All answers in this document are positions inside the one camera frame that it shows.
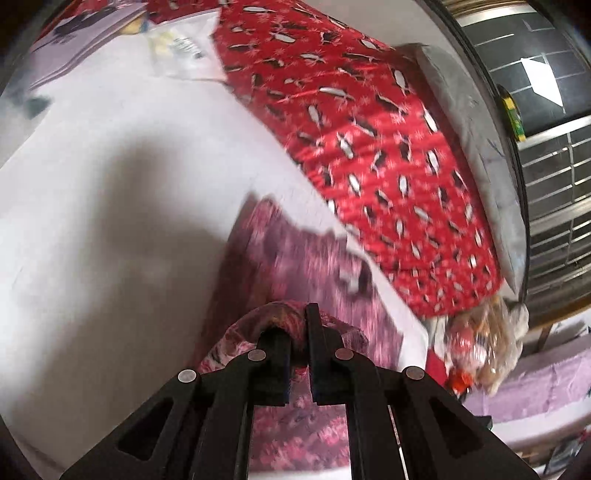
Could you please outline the purple pink floral garment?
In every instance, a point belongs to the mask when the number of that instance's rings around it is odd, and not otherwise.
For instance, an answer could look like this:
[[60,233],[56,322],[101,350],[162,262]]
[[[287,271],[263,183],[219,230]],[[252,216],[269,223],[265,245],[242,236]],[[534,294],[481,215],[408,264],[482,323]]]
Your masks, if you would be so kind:
[[[308,303],[318,304],[322,323],[337,330],[346,347],[378,367],[396,368],[403,335],[373,286],[369,264],[348,251],[346,239],[297,227],[270,199],[245,206],[228,238],[195,348],[198,372],[224,368],[256,346],[267,327],[286,330],[303,353]],[[249,470],[346,466],[346,409],[315,405],[308,368],[297,364],[288,405],[254,410]]]

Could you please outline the red blanket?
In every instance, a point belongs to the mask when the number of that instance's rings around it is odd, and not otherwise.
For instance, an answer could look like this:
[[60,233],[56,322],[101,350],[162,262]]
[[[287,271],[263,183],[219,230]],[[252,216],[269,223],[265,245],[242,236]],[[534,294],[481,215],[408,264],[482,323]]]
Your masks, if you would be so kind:
[[449,378],[446,364],[432,348],[428,350],[425,371],[439,385],[443,387],[446,386]]

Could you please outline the plastic bag of plush toys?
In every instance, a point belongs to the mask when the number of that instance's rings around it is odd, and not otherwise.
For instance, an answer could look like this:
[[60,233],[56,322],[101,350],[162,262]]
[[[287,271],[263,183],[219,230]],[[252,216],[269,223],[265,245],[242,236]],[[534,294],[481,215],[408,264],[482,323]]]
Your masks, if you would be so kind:
[[447,388],[461,397],[477,389],[494,395],[517,365],[529,331],[529,310],[499,295],[448,321],[444,335]]

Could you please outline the lilac curtain cloth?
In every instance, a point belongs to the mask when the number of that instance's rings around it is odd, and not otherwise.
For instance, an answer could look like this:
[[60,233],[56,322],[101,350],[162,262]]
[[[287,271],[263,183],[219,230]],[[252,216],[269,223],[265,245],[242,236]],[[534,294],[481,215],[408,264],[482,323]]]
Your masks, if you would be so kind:
[[590,349],[570,343],[520,361],[494,395],[474,391],[464,406],[505,423],[548,414],[583,400],[590,390]]

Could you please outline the white quilted bed sheet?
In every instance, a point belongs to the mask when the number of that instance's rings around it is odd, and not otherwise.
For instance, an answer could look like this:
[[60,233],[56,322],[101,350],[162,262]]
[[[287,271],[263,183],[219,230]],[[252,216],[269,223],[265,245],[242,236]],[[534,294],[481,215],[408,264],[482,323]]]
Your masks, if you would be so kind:
[[1,416],[56,479],[195,349],[228,237],[270,197],[362,253],[221,83],[155,74],[122,36],[41,88],[50,107],[1,169]]

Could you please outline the grey pillow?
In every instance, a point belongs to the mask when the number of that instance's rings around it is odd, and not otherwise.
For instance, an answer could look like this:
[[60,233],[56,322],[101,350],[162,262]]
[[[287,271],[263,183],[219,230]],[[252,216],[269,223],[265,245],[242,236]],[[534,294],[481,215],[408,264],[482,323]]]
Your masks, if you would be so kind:
[[502,276],[521,299],[525,294],[528,234],[516,174],[489,102],[473,77],[444,49],[410,43],[404,44],[402,51],[418,64],[458,138],[486,213]]

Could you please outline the red penguin print quilt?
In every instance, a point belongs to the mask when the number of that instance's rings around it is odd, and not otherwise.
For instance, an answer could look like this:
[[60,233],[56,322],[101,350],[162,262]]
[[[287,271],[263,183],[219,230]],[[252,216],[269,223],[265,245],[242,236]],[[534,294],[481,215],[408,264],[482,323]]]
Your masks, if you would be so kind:
[[235,113],[221,117],[228,160],[204,154],[209,200],[228,200],[256,166],[242,125],[276,139],[270,161],[293,164],[420,317],[471,309],[500,288],[501,249],[468,159],[417,62],[303,1],[152,1],[160,27],[212,22],[206,41]]

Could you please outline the green yellow box on sill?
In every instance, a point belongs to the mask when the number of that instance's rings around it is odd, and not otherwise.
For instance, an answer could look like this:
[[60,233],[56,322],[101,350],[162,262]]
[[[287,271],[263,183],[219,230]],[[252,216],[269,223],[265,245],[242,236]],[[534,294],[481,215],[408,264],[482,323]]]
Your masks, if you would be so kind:
[[525,129],[523,125],[523,121],[521,118],[521,114],[519,108],[509,93],[509,91],[503,87],[502,85],[498,84],[497,89],[499,91],[500,97],[502,99],[504,108],[509,118],[509,122],[514,134],[514,137],[517,142],[524,142],[526,140]]

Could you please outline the white plastic bag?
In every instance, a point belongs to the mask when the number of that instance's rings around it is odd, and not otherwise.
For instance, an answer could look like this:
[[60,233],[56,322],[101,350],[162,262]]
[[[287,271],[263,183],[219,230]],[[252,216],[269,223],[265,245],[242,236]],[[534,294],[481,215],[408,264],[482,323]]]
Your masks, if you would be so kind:
[[151,26],[146,35],[155,75],[225,82],[212,38],[219,17],[221,8],[216,8]]

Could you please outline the barred window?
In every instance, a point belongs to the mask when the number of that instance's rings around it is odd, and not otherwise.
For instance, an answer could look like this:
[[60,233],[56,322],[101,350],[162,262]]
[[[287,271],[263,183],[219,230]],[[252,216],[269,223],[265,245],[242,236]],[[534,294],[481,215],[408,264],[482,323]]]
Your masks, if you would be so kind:
[[590,305],[590,4],[430,1],[430,12],[484,76],[514,98],[518,191],[529,222],[523,298],[541,328]]

